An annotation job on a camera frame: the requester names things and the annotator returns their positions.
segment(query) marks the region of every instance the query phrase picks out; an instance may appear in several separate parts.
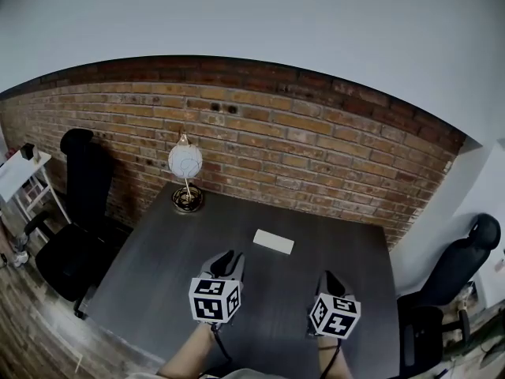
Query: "lamp base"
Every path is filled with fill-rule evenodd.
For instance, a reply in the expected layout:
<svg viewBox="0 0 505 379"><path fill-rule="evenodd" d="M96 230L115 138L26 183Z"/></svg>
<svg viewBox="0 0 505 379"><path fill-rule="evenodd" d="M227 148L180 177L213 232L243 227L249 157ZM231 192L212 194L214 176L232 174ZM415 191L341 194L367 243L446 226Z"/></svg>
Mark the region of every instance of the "lamp base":
<svg viewBox="0 0 505 379"><path fill-rule="evenodd" d="M204 202L204 193L200 188L189 184L183 186L172 194L175 207L184 213L195 212Z"/></svg>

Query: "white paper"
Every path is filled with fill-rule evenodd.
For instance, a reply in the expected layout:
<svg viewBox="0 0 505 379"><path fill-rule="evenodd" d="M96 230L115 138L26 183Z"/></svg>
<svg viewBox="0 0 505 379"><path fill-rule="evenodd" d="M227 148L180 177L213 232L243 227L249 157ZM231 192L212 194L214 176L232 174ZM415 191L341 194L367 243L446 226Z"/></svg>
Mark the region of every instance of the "white paper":
<svg viewBox="0 0 505 379"><path fill-rule="evenodd" d="M293 250L294 240L289 240L278 235L273 235L267 231L257 230L253 242L260 246L268 247L284 254L291 254Z"/></svg>

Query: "gray table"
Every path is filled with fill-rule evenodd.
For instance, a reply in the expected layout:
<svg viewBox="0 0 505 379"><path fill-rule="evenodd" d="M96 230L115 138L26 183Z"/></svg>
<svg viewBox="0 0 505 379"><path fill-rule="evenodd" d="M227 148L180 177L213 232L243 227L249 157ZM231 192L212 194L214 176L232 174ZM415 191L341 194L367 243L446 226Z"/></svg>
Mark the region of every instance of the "gray table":
<svg viewBox="0 0 505 379"><path fill-rule="evenodd" d="M395 288L382 229L309 215L216 193L181 215L167 184L130 235L88 307L99 325L127 342L170 358L195 328L188 289L218 252L244 252L242 307L223 342L238 366L290 379L318 377L306 307L320 273L330 269L353 288L362 315L343 349L355 379L398 375ZM287 256L253 243L256 229L294 240ZM214 350L208 365L223 361Z"/></svg>

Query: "chair backrest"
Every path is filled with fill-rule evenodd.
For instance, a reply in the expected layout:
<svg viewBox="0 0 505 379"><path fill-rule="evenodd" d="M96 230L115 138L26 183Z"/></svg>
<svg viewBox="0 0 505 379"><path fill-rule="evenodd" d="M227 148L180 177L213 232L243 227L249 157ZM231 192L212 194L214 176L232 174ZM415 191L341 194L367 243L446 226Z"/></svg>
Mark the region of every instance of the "chair backrest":
<svg viewBox="0 0 505 379"><path fill-rule="evenodd" d="M71 129L60 142L67 164L67 212L90 232L102 226L113 172L111 157L92 138L91 130Z"/></svg>
<svg viewBox="0 0 505 379"><path fill-rule="evenodd" d="M415 306L443 306L450 303L488 259L501 238L498 220L481 213L467 238L450 244L436 263Z"/></svg>

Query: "black chair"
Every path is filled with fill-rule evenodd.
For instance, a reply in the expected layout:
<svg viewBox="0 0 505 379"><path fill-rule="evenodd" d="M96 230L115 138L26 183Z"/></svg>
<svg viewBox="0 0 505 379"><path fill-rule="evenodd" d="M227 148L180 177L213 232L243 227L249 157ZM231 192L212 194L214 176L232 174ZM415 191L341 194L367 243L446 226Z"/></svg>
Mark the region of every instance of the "black chair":
<svg viewBox="0 0 505 379"><path fill-rule="evenodd" d="M443 357L442 333L462 330L469 339L465 310L459 320L442 325L443 312L437 306L449 304L488 259L501 237L498 221L480 214L467 238L450 244L436 263L420 291L398 299L400 324L400 375L408 378L430 370Z"/></svg>
<svg viewBox="0 0 505 379"><path fill-rule="evenodd" d="M99 283L115 255L104 218L113 164L92 137L90 130L71 129L60 142L67 156L66 211L72 223L54 234L44 223L49 216L44 211L24 229L30 235L39 228L49 238L36 255L37 268L63 298L75 302L79 318L84 316L79 306L86 291Z"/></svg>

